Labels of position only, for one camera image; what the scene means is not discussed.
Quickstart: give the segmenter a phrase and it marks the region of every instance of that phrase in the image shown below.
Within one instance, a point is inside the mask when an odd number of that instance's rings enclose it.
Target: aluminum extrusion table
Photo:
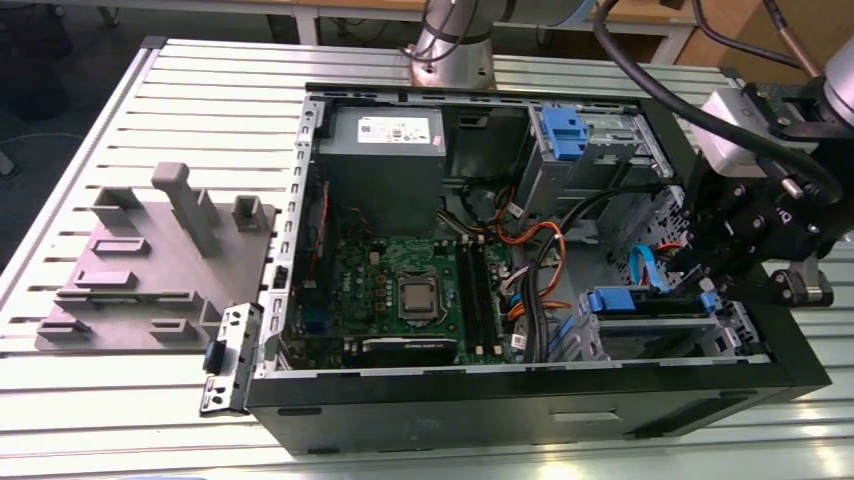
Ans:
[[[200,355],[36,351],[38,321],[84,248],[96,222],[86,208],[102,186],[131,185],[140,199],[154,198],[152,166],[182,161],[192,169],[190,182],[208,188],[214,201],[246,193],[283,208],[304,83],[407,84],[406,61],[388,50],[187,40],[152,41],[147,47],[0,277],[0,476],[115,478],[140,471],[192,472],[208,479],[854,475],[854,246],[845,243],[823,264],[837,305],[795,317],[834,385],[675,439],[294,458],[252,417],[198,417]],[[731,82],[706,68],[650,71],[695,104]],[[502,56],[495,72],[506,90],[641,95],[606,62]],[[291,476],[272,473],[282,471]]]

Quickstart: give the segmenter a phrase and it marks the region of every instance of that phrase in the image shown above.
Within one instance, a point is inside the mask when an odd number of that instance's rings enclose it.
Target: side panel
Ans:
[[[252,413],[294,455],[400,451],[675,436],[777,391],[266,407]]]

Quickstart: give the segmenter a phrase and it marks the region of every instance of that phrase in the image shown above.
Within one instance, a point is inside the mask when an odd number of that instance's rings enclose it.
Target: wooden cabinet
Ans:
[[[823,65],[854,35],[854,1],[777,0],[813,56]],[[715,30],[737,40],[786,52],[762,0],[703,0]],[[713,42],[698,29],[682,50],[679,65],[729,66],[754,82],[803,83],[798,70],[738,52]]]

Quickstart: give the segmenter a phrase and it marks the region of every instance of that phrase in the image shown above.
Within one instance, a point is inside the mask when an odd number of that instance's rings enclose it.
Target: ram slot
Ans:
[[[470,251],[471,271],[475,286],[475,299],[478,303],[478,318],[481,324],[481,345],[485,353],[499,353],[498,331],[495,327],[495,310],[493,309],[493,289],[490,287],[490,268],[483,253],[483,245],[474,245]]]
[[[470,245],[457,243],[457,276],[459,283],[459,304],[463,312],[463,330],[466,334],[466,351],[474,353],[482,346],[482,332],[478,315],[474,271],[471,265]]]

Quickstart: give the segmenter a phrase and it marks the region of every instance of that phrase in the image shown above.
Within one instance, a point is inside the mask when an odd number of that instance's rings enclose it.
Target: white label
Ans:
[[[507,204],[507,211],[517,218],[522,216],[522,207],[513,202]]]
[[[362,117],[359,143],[430,144],[430,120],[413,117]]]
[[[529,337],[526,337],[525,335],[519,335],[518,333],[513,334],[513,337],[510,337],[510,346],[513,348],[517,348],[519,350],[525,350],[525,346],[529,343]]]

